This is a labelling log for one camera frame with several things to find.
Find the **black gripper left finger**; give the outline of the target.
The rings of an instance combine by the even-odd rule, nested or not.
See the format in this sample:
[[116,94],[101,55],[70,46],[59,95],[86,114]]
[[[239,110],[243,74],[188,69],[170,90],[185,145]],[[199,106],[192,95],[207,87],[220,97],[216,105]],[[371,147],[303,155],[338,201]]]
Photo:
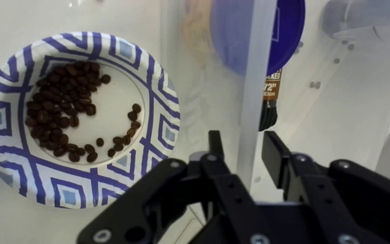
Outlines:
[[219,130],[209,130],[208,132],[208,152],[215,155],[220,160],[224,159],[223,145],[222,145],[222,139],[220,139]]

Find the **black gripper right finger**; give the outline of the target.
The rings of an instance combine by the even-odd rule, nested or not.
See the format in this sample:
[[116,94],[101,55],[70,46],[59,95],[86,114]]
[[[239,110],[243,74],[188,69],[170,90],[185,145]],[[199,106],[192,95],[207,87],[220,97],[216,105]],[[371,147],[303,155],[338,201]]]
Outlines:
[[261,160],[276,189],[284,187],[289,149],[274,132],[265,132],[262,137]]

